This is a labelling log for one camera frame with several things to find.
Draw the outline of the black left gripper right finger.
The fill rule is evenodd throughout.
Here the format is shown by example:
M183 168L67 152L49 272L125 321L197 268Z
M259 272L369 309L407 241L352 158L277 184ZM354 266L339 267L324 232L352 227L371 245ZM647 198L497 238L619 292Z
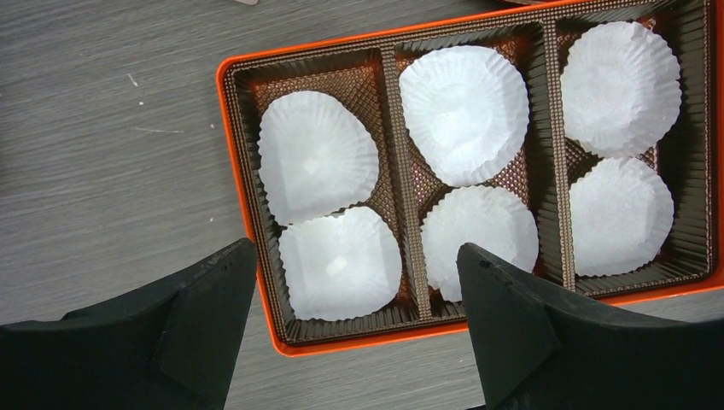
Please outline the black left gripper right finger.
M721 319L614 307L473 243L457 269L487 408L722 408Z

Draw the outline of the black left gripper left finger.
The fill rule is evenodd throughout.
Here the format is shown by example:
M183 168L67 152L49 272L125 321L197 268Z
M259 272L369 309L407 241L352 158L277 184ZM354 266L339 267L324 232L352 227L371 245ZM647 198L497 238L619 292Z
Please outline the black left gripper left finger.
M243 238L58 320L3 325L2 408L223 408L256 271Z

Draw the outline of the orange chocolate box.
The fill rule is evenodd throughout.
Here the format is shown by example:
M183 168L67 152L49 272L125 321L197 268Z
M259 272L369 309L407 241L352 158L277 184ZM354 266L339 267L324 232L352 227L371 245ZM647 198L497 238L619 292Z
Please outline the orange chocolate box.
M542 249L534 273L605 302L649 302L718 290L723 233L723 6L716 1L550 1L225 59L216 83L231 168L248 238L257 248L257 281L275 350L288 357L328 354L466 330L464 306L446 302L426 282L420 236L423 213L445 193L403 126L400 73L431 50L492 46L523 71L532 123L511 164L488 180L533 210ZM577 279L563 186L593 163L563 139L558 75L563 56L586 28L638 21L674 44L683 64L684 116L649 149L644 162L674 186L674 236L650 267L620 279ZM355 114L375 141L381 179L365 201L397 240L400 287L387 305L363 317L297 319L289 304L278 250L283 226L273 220L260 181L260 120L286 91L328 91Z

